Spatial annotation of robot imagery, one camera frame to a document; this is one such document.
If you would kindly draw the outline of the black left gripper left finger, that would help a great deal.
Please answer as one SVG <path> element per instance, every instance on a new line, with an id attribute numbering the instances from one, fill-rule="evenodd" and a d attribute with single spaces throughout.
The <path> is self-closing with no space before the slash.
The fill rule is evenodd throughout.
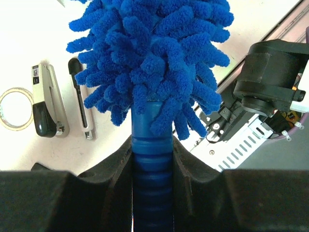
<path id="1" fill-rule="evenodd" d="M 79 175 L 0 173 L 3 232 L 129 232 L 131 227 L 131 138 Z"/>

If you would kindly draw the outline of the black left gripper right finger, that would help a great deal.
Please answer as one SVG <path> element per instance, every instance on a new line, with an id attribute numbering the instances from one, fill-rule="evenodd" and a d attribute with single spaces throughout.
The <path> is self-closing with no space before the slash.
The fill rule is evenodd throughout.
<path id="1" fill-rule="evenodd" d="M 173 138 L 173 202 L 177 232 L 306 232 L 309 173 L 219 172 Z"/>

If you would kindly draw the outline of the blue microfiber duster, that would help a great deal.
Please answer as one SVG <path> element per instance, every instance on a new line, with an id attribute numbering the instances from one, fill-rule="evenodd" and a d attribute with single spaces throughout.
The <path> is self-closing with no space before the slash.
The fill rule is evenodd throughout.
<path id="1" fill-rule="evenodd" d="M 228 40 L 234 21 L 226 0 L 88 0 L 69 23 L 88 35 L 69 42 L 86 69 L 78 85 L 94 91 L 87 108 L 111 113 L 120 126 L 131 115 L 133 229 L 174 231 L 173 132 L 206 137 L 193 110 L 219 110 L 214 66 L 229 57 L 215 44 Z"/>

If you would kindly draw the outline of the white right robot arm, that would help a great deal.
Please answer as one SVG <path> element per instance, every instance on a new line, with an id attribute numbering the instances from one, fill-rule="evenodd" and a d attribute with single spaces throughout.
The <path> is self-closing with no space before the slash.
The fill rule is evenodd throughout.
<path id="1" fill-rule="evenodd" d="M 253 44 L 233 91 L 242 108 L 271 117 L 309 113 L 309 45 L 280 39 Z"/>

